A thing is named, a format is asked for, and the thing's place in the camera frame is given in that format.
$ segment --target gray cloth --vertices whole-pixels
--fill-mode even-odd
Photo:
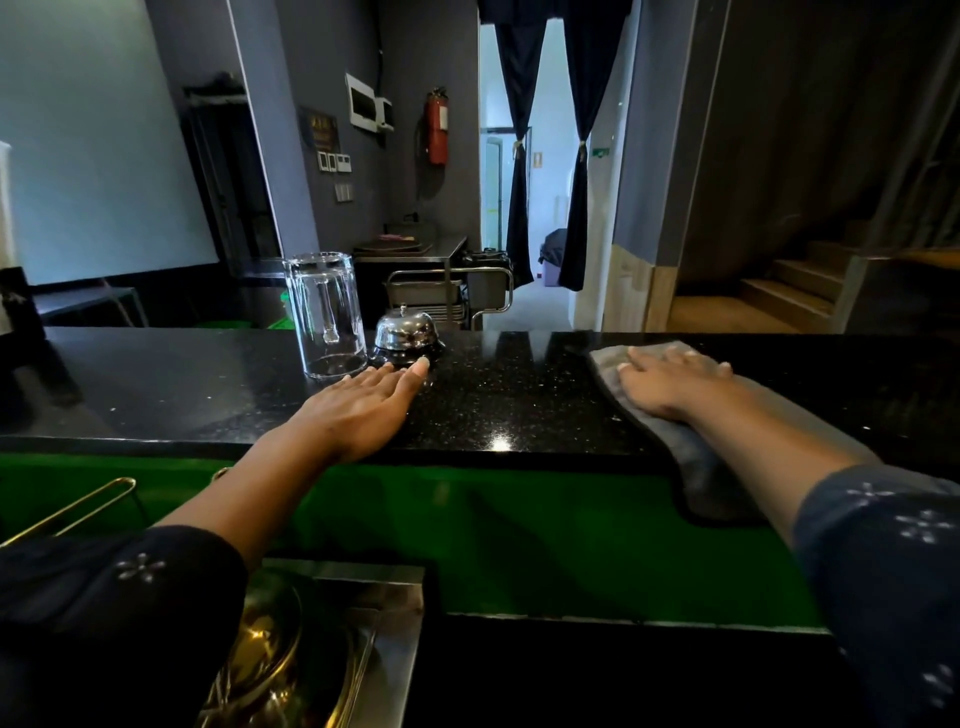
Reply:
[[[667,347],[676,346],[680,352],[693,351],[682,341],[639,347],[642,352],[663,356]],[[763,517],[753,499],[747,495],[736,475],[727,467],[707,442],[688,425],[653,417],[634,406],[627,399],[616,368],[630,361],[627,347],[607,347],[590,352],[591,368],[598,382],[616,401],[620,409],[635,424],[646,427],[670,450],[680,468],[684,501],[691,514],[714,522],[762,522]],[[736,377],[759,394],[760,401],[775,415],[795,427],[831,442],[865,463],[879,463],[880,459],[865,445],[828,425],[798,404],[781,397],[773,390],[743,376]]]

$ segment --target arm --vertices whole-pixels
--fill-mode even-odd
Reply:
[[[696,352],[658,359],[630,349],[620,366],[627,396],[652,415],[688,423],[737,474],[788,543],[800,505],[831,473],[859,461],[766,411],[730,364]]]
[[[261,437],[223,477],[157,522],[221,536],[248,569],[331,465],[373,454],[392,438],[426,377],[429,361],[409,370],[370,367],[311,397],[289,422]]]

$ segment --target hand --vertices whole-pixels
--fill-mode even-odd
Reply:
[[[728,362],[717,364],[693,351],[682,354],[677,347],[669,347],[663,359],[636,347],[628,355],[632,363],[617,368],[620,384],[633,404],[654,417],[685,421],[691,404],[727,394],[749,396]]]
[[[347,375],[304,402],[281,429],[322,452],[325,465],[362,460],[396,435],[429,368],[422,356],[408,370],[388,363]]]

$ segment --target green counter panel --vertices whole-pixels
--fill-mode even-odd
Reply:
[[[228,463],[0,455],[0,537],[120,475],[151,521]],[[86,533],[140,527],[129,500]],[[342,466],[304,500],[277,555],[427,566],[446,612],[820,626],[769,528],[704,528],[653,476]]]

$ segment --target black granite countertop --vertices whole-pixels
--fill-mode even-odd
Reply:
[[[0,375],[0,450],[234,459],[316,384],[291,331],[48,328],[50,347]],[[597,389],[584,352],[662,334],[451,332],[430,386],[375,460],[663,472],[662,449]],[[957,348],[937,339],[688,335],[873,448],[960,474]]]

